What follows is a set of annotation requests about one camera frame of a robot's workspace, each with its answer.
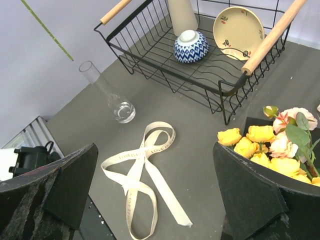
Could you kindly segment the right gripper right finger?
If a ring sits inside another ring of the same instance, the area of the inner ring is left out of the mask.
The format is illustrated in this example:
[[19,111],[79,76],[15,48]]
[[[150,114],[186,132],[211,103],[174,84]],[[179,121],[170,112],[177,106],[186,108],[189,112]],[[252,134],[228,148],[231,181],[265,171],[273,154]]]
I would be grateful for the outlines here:
[[213,162],[233,240],[318,240],[320,188],[216,143]]

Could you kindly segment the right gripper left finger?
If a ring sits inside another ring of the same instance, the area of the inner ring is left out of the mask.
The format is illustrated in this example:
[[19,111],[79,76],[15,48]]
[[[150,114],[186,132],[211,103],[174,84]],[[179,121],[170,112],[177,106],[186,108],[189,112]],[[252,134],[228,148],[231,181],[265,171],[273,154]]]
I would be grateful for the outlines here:
[[92,143],[0,183],[2,240],[71,240],[79,229],[98,160]]

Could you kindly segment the pink peony stem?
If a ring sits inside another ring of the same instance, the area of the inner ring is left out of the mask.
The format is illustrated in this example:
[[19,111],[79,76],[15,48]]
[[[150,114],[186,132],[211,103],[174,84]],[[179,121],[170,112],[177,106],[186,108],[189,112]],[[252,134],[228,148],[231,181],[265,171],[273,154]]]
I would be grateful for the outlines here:
[[315,148],[320,145],[320,140],[312,138],[312,131],[318,126],[314,115],[302,107],[279,111],[272,105],[263,107],[263,113],[273,119],[275,139],[270,145],[271,156],[296,159],[305,165],[310,179],[318,178],[320,171],[315,166]]

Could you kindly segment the large peach peony stem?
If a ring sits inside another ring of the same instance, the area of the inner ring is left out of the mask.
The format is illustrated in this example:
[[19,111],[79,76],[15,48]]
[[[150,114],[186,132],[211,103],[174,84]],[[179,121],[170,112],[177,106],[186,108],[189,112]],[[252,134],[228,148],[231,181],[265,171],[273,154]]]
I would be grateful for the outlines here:
[[21,0],[25,8],[31,13],[35,20],[41,25],[45,32],[50,36],[50,38],[55,42],[55,44],[62,50],[62,52],[73,62],[73,57],[68,53],[68,51],[63,47],[63,45],[58,41],[58,39],[52,34],[48,27],[42,22],[42,20],[37,16],[37,14],[32,10],[25,0]]

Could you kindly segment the black wrapping paper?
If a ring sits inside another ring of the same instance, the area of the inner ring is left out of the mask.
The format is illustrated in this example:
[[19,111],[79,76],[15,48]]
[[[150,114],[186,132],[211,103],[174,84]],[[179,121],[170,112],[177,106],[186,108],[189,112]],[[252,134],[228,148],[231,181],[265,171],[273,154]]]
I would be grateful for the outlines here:
[[270,142],[275,137],[271,123],[270,120],[248,117],[243,136],[256,143]]

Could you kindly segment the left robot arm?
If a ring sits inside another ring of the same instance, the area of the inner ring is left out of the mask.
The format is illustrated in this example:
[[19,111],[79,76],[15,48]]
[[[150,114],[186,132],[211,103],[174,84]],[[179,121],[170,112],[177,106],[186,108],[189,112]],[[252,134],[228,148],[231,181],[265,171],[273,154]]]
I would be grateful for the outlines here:
[[6,148],[0,150],[0,180],[6,181],[61,159],[53,151],[54,142],[44,146]]

